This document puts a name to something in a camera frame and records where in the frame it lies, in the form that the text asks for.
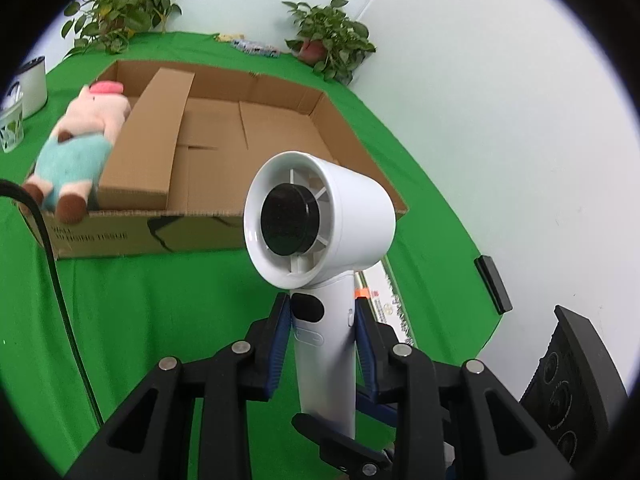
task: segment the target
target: pothos plant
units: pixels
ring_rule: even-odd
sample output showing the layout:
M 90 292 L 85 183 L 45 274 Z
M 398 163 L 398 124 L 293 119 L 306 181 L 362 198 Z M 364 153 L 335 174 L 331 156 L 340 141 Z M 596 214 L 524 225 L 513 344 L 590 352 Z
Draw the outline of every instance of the pothos plant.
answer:
M 77 0 L 64 13 L 72 18 L 62 27 L 65 38 L 73 27 L 78 37 L 66 54 L 77 54 L 93 48 L 110 54 L 124 52 L 137 32 L 158 25 L 164 32 L 169 15 L 182 10 L 175 0 Z
M 342 10 L 348 3 L 331 0 L 328 6 L 311 7 L 306 2 L 283 2 L 298 26 L 298 39 L 286 40 L 287 46 L 299 53 L 299 59 L 312 64 L 314 72 L 323 74 L 325 80 L 336 78 L 346 84 L 366 55 L 376 51 L 369 41 L 369 29 L 350 20 Z

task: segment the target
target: plush toy foot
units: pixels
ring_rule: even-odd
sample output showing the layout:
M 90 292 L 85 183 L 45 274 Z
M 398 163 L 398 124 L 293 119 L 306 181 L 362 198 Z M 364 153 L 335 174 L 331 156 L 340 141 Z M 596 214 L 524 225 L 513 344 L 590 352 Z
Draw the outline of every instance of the plush toy foot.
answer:
M 86 216 L 86 201 L 79 195 L 61 195 L 56 206 L 56 220 L 63 224 L 78 224 Z
M 59 134 L 58 134 L 58 144 L 62 144 L 63 142 L 67 142 L 69 139 L 73 139 L 74 136 L 72 135 L 71 132 L 68 132 L 67 130 L 62 130 Z
M 33 198 L 36 201 L 36 204 L 38 204 L 38 207 L 42 205 L 42 201 L 44 200 L 44 195 L 38 186 L 36 186 L 35 184 L 31 184 L 30 182 L 27 182 L 26 184 L 22 184 L 22 189 L 31 195 L 31 198 Z M 25 216 L 31 215 L 31 211 L 23 203 L 18 204 L 18 208 L 20 208 L 20 212 L 23 215 Z

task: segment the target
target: brown cardboard box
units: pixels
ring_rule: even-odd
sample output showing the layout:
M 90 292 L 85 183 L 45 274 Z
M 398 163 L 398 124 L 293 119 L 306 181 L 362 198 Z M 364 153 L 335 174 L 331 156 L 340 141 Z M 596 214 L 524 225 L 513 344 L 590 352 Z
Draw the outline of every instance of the brown cardboard box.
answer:
M 238 248 L 257 170 L 297 150 L 398 192 L 321 91 L 267 75 L 181 62 L 118 60 L 97 78 L 124 84 L 132 111 L 98 185 L 100 211 L 45 222 L 59 258 Z M 26 219 L 34 236 L 33 218 Z

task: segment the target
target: silver bolt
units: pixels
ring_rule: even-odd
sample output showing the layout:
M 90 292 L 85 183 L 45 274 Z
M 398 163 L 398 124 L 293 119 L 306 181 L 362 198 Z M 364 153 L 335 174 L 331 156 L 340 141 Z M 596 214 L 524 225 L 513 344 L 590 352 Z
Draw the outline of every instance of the silver bolt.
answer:
M 160 359 L 158 366 L 161 370 L 173 370 L 178 365 L 178 359 L 175 357 L 163 357 Z
M 465 366 L 466 369 L 473 374 L 481 374 L 484 372 L 484 364 L 482 364 L 482 361 L 478 361 L 478 359 L 471 359 L 467 361 Z
M 247 341 L 236 341 L 231 345 L 234 354 L 246 354 L 251 350 L 251 345 Z
M 364 466 L 362 466 L 362 473 L 364 474 L 364 476 L 373 476 L 377 472 L 378 468 L 375 464 L 365 464 Z
M 400 357 L 407 357 L 411 353 L 411 347 L 404 343 L 394 345 L 394 354 Z

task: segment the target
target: pig plush toy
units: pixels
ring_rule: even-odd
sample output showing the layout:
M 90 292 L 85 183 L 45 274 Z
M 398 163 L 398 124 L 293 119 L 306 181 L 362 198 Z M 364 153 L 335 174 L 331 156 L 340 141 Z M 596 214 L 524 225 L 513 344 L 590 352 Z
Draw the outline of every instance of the pig plush toy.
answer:
M 82 87 L 44 143 L 22 187 L 56 219 L 76 224 L 96 208 L 95 190 L 111 149 L 131 111 L 121 83 Z M 28 209 L 21 206 L 28 214 Z

